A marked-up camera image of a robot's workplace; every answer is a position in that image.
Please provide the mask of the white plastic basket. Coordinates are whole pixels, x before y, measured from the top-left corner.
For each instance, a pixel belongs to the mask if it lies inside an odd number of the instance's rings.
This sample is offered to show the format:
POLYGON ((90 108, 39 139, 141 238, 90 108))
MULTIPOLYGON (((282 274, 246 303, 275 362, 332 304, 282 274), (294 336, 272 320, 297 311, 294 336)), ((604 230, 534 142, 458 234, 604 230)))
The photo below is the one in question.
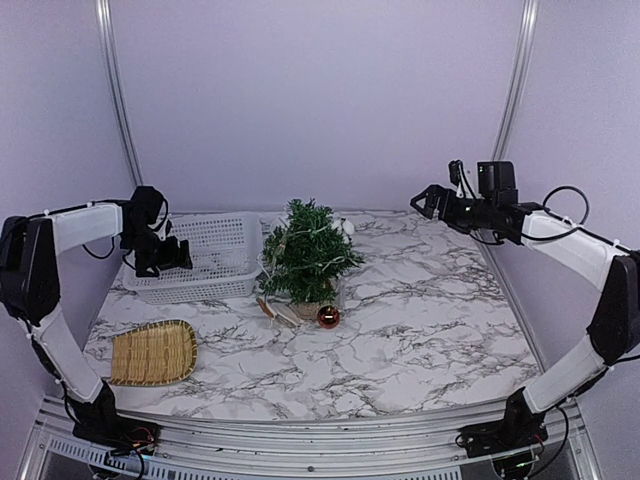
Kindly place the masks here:
POLYGON ((171 233, 189 242, 191 269, 172 268, 138 278, 125 266, 122 285, 149 304, 246 297, 262 268, 262 225, 251 212, 192 214, 173 219, 171 233))

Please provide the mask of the small green christmas tree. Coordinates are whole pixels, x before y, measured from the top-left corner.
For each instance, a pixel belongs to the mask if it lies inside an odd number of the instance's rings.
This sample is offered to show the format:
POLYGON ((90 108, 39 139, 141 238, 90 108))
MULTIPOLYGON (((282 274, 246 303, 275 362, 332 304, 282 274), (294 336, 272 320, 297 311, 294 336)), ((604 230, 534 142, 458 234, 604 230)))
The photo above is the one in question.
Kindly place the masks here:
POLYGON ((365 263, 363 254, 348 237, 332 229, 337 216, 332 208, 315 200, 292 199, 286 205, 286 249, 274 258, 277 240, 270 233, 264 241, 258 277, 262 295, 289 300, 304 320, 314 320, 319 309, 336 306, 340 280, 365 263))

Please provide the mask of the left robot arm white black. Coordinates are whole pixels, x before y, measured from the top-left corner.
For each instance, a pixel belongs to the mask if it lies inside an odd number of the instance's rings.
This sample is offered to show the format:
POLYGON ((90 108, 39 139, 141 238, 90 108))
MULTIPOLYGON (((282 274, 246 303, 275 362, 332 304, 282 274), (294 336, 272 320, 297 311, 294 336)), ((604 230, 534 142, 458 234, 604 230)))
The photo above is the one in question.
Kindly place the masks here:
POLYGON ((1 303, 24 323, 45 363, 65 386, 77 422, 106 445, 125 438, 115 396, 75 341, 61 307, 60 254, 101 239, 119 240, 138 278, 189 269, 189 243, 171 235, 166 198, 139 186, 128 200, 88 202, 32 216, 12 216, 1 233, 1 303))

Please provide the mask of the red ball ornament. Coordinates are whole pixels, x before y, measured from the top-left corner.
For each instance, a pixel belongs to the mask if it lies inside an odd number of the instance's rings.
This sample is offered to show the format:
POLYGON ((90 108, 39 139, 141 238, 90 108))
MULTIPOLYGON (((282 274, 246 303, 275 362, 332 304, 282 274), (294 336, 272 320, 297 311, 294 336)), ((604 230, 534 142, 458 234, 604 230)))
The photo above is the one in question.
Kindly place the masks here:
POLYGON ((333 329, 337 327, 340 320, 340 311, 335 306, 323 306, 317 313, 317 322, 324 329, 333 329))

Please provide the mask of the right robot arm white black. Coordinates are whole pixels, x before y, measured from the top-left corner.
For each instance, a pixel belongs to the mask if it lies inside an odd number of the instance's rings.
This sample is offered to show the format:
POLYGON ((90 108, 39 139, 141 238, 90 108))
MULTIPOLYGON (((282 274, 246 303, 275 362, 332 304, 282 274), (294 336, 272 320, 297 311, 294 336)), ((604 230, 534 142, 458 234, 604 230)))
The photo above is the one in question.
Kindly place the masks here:
POLYGON ((444 184, 425 186, 408 204, 494 255, 499 282, 543 367, 486 428, 515 448, 549 411, 639 356, 639 243, 626 246, 585 227, 591 205, 578 188, 522 200, 510 161, 467 168, 452 160, 446 170, 444 184))

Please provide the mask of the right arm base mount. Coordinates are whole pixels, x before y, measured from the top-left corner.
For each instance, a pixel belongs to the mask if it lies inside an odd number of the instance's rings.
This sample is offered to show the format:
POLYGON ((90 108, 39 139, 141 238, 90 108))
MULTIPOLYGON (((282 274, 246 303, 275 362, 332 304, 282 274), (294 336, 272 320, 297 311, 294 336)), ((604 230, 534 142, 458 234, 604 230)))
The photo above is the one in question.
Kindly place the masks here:
POLYGON ((503 421, 492 421, 462 427, 455 444, 466 451, 468 458, 477 458, 529 447, 547 439, 547 429, 541 422, 513 429, 503 421))

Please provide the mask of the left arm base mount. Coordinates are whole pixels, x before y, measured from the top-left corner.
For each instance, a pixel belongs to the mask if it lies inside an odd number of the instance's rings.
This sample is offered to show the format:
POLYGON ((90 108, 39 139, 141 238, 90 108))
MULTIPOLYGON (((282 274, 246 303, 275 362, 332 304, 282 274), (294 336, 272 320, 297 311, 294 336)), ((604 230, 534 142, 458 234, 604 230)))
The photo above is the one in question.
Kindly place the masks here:
POLYGON ((73 429, 75 437, 108 446, 115 455, 153 454, 159 433, 158 424, 127 417, 118 417, 111 423, 77 420, 73 429))

